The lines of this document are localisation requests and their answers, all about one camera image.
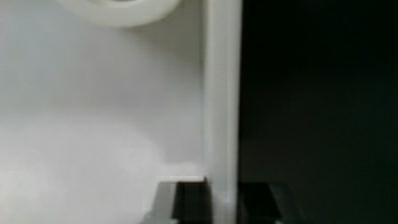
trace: white panel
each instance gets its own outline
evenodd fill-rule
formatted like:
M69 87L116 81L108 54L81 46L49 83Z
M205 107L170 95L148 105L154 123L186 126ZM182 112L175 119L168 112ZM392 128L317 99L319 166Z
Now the white panel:
M205 1L205 173L214 224L234 223L241 0Z
M134 30L0 1L0 223L136 224L202 175L200 2Z

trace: white roll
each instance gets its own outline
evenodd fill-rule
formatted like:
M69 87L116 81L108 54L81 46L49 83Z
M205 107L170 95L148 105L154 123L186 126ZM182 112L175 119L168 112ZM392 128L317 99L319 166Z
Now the white roll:
M180 0L56 0L97 25L140 26L168 15Z

